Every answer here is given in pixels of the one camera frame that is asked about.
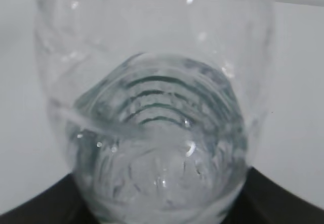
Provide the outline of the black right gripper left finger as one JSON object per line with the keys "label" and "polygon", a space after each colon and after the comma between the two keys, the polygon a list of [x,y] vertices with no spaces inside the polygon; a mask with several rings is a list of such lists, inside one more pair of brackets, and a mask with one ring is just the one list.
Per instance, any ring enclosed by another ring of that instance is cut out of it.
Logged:
{"label": "black right gripper left finger", "polygon": [[22,205],[1,214],[5,224],[98,223],[90,213],[71,174]]}

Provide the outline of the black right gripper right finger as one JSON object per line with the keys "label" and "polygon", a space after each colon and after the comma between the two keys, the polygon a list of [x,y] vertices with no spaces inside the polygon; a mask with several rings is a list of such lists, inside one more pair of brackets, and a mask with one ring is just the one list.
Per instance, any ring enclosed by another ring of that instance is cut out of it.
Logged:
{"label": "black right gripper right finger", "polygon": [[247,181],[229,215],[229,224],[323,224],[320,209],[280,187],[257,169]]}

